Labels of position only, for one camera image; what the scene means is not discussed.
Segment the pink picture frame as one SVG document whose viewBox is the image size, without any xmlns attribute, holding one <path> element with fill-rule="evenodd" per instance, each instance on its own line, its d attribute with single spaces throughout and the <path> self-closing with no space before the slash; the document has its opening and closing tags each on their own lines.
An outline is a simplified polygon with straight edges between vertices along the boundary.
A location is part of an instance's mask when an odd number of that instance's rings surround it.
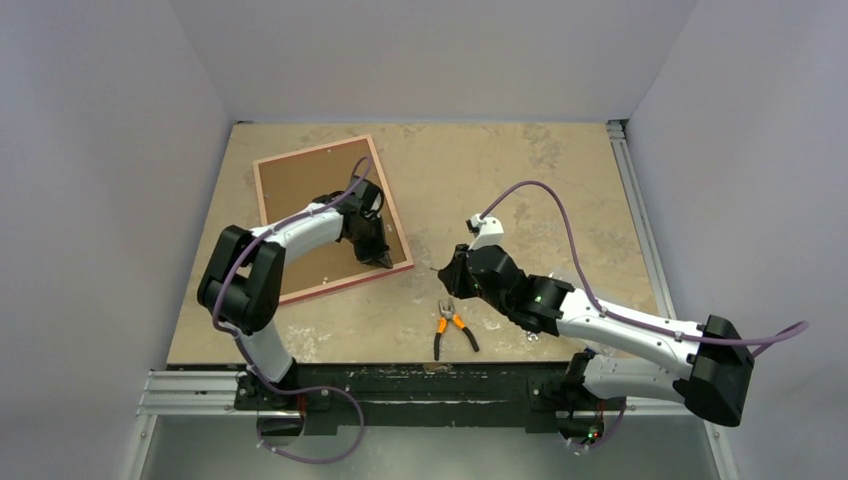
<svg viewBox="0 0 848 480">
<path fill-rule="evenodd" d="M 322 194 L 346 189 L 351 173 L 364 170 L 362 166 L 356 168 L 355 164 L 365 156 L 374 161 L 367 179 L 386 194 L 381 216 L 392 267 L 361 264 L 349 241 L 329 242 L 287 263 L 281 281 L 282 305 L 413 268 L 414 261 L 393 195 L 369 135 L 255 161 L 253 171 L 261 223 L 276 223 L 302 210 Z"/>
</svg>

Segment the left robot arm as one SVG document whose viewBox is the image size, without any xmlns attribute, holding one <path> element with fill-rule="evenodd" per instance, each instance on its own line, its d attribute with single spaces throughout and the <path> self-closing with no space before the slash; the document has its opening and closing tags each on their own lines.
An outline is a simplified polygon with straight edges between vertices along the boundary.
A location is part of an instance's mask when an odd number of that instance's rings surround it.
<svg viewBox="0 0 848 480">
<path fill-rule="evenodd" d="M 261 380 L 260 397 L 272 408 L 292 405 L 299 387 L 296 361 L 273 323 L 286 266 L 346 240 L 359 263 L 392 268 L 381 216 L 384 200 L 379 186 L 355 176 L 346 190 L 319 196 L 277 223 L 253 229 L 231 225 L 219 235 L 197 301 L 211 314 L 214 328 L 233 337 L 250 372 Z"/>
</svg>

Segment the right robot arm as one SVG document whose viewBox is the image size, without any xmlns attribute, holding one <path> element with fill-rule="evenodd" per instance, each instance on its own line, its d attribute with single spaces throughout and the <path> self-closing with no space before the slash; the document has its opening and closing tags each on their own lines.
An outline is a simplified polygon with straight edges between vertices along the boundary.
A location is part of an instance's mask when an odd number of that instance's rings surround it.
<svg viewBox="0 0 848 480">
<path fill-rule="evenodd" d="M 596 398 L 645 397 L 680 403 L 714 424 L 741 423 L 755 361 L 723 317 L 697 323 L 632 309 L 617 313 L 613 304 L 568 282 L 525 273 L 499 246 L 459 244 L 437 277 L 450 296 L 479 298 L 527 332 L 628 353 L 624 360 L 594 356 L 565 375 L 561 392 L 573 406 Z"/>
</svg>

